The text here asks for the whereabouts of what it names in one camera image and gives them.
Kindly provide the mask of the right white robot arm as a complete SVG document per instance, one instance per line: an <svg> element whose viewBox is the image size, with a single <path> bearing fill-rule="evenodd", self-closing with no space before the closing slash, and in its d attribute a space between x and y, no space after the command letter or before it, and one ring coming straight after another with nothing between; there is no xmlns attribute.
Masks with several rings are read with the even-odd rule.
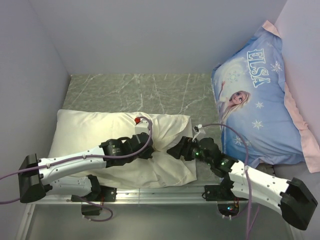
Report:
<svg viewBox="0 0 320 240"><path fill-rule="evenodd" d="M207 163L216 176L230 181L220 187L224 199L252 200L276 211L299 230L308 228L318 206L302 180L278 178L252 167L246 168L242 161L222 153L211 137L194 142L191 137L184 136L166 152L175 159Z"/></svg>

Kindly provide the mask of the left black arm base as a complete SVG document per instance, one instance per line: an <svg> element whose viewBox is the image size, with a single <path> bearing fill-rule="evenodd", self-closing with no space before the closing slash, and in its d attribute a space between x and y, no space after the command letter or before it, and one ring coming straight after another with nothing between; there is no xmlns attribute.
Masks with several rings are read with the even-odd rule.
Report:
<svg viewBox="0 0 320 240"><path fill-rule="evenodd" d="M100 186L99 190L93 190L86 196L82 196L83 199L90 202L114 202L116 200L117 188Z"/></svg>

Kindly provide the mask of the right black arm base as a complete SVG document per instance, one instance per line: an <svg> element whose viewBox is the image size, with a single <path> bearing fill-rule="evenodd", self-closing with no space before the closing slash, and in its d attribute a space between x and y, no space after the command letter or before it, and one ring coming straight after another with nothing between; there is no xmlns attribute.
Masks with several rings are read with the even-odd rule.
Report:
<svg viewBox="0 0 320 240"><path fill-rule="evenodd" d="M229 188L220 185L205 185L202 198L207 202L247 201L247 198L235 196Z"/></svg>

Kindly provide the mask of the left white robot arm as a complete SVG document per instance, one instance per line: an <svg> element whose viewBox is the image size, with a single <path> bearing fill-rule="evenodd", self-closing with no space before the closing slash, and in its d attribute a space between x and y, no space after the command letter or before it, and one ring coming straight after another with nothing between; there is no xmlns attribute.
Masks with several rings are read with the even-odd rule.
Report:
<svg viewBox="0 0 320 240"><path fill-rule="evenodd" d="M87 151L63 157L38 158L28 155L18 173L19 200L33 203L47 195L71 195L96 201L102 186L96 176L75 174L124 166L135 159L150 159L153 141L145 132L132 137L109 139Z"/></svg>

